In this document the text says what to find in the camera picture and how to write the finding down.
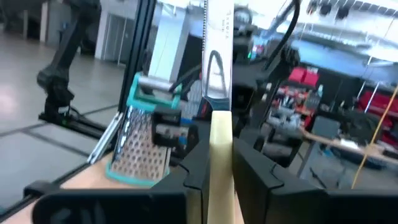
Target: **concrete floor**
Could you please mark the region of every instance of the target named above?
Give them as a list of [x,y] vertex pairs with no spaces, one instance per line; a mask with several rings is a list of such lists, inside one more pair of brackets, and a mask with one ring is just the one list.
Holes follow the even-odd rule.
[[[292,174],[297,175],[309,147],[310,144],[308,142],[304,142],[301,145],[297,156],[288,168]],[[308,173],[305,180],[319,188],[324,188],[324,185],[326,185],[328,189],[350,189],[355,173],[359,168],[359,164],[354,164],[345,159],[338,159],[334,156],[326,156],[321,152],[309,164],[312,172]],[[397,190],[398,167],[395,164],[388,164],[382,169],[363,167],[358,175],[355,189]]]
[[[36,84],[37,72],[51,62],[54,49],[0,32],[0,207],[22,198],[22,189],[35,180],[54,180],[86,161],[96,144],[37,119],[45,93]],[[99,123],[114,116],[123,68],[92,58],[76,57],[70,69],[73,106]]]

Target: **yellow cable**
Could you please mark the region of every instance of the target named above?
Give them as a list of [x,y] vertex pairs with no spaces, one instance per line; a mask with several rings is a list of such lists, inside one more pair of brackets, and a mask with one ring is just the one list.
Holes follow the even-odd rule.
[[368,152],[369,152],[369,150],[371,150],[370,147],[373,145],[374,140],[376,139],[376,136],[377,136],[377,132],[379,132],[381,124],[382,124],[384,118],[386,117],[386,114],[390,110],[391,104],[392,104],[392,102],[394,101],[394,99],[396,97],[397,91],[398,91],[398,85],[396,86],[396,89],[394,90],[394,92],[393,92],[393,94],[392,94],[392,96],[390,98],[390,102],[388,102],[386,110],[384,111],[383,115],[381,116],[379,124],[377,124],[377,128],[376,128],[376,130],[375,130],[375,132],[373,134],[372,141],[369,144],[370,146],[365,149],[365,155],[363,156],[361,164],[359,165],[358,170],[356,171],[356,174],[355,174],[354,181],[353,181],[353,184],[351,186],[351,189],[354,189],[354,187],[355,187],[355,184],[356,184],[356,181],[358,179],[359,173],[361,172],[361,169],[362,169],[363,165],[365,164],[366,159],[368,158]]

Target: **workbench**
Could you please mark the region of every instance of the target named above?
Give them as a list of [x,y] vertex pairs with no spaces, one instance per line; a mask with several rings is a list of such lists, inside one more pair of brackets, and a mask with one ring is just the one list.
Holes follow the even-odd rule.
[[308,139],[311,141],[310,147],[306,151],[304,157],[303,157],[303,162],[298,170],[297,176],[301,179],[308,179],[309,174],[310,174],[310,167],[311,164],[314,162],[314,160],[317,158],[317,154],[319,152],[319,148],[321,144],[327,145],[327,146],[332,146],[335,147],[341,151],[346,151],[350,153],[355,153],[360,156],[364,156],[366,150],[368,150],[368,159],[373,159],[375,161],[383,162],[383,163],[388,163],[388,164],[393,164],[395,166],[398,166],[398,160],[384,156],[382,154],[382,151],[384,148],[382,146],[379,146],[377,144],[374,144],[372,146],[368,146],[368,148],[364,148],[361,146],[354,147],[350,146],[347,144],[343,144],[341,140],[339,139],[328,139],[324,138],[321,136],[317,136],[315,134],[309,133],[306,131],[304,128],[300,128],[301,132],[304,136],[305,139]]
[[[137,189],[137,186],[126,185],[109,180],[105,177],[105,166],[111,160],[112,155],[104,156],[102,160],[83,169],[61,185],[63,189]],[[31,213],[35,201],[28,204],[19,212],[9,217],[1,224],[31,224]],[[235,224],[243,224],[238,198],[235,196]]]

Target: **black cable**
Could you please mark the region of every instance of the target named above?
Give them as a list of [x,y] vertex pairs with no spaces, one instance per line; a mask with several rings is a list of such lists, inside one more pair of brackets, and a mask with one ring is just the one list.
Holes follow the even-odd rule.
[[192,85],[197,81],[197,79],[192,78],[181,90],[181,95],[185,96],[190,90]]
[[176,87],[178,87],[180,84],[182,84],[183,82],[185,82],[188,79],[198,80],[200,70],[201,70],[201,64],[199,64],[199,65],[191,68],[187,72],[185,72],[175,83],[173,83],[173,85],[169,89],[169,93],[173,93],[175,91]]
[[288,39],[293,33],[293,30],[297,24],[297,21],[299,19],[300,15],[300,0],[293,0],[294,1],[294,14],[293,14],[293,19],[289,24],[289,27],[287,28],[287,31],[285,35],[283,36],[282,40],[280,40],[279,44],[275,48],[275,50],[271,53],[271,56],[269,57],[268,61],[265,63],[264,67],[262,68],[263,70],[267,70],[271,63],[274,61],[276,56],[279,54],[279,52],[282,50]]

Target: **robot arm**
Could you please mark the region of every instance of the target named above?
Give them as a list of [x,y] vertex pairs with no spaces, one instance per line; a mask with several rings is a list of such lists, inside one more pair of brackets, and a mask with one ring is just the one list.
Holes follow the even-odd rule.
[[[47,94],[44,112],[40,119],[62,125],[70,116],[70,102],[74,94],[68,89],[69,68],[87,28],[100,16],[99,0],[65,1],[78,11],[77,18],[66,29],[50,65],[37,75],[37,83]],[[83,133],[78,128],[71,128]]]

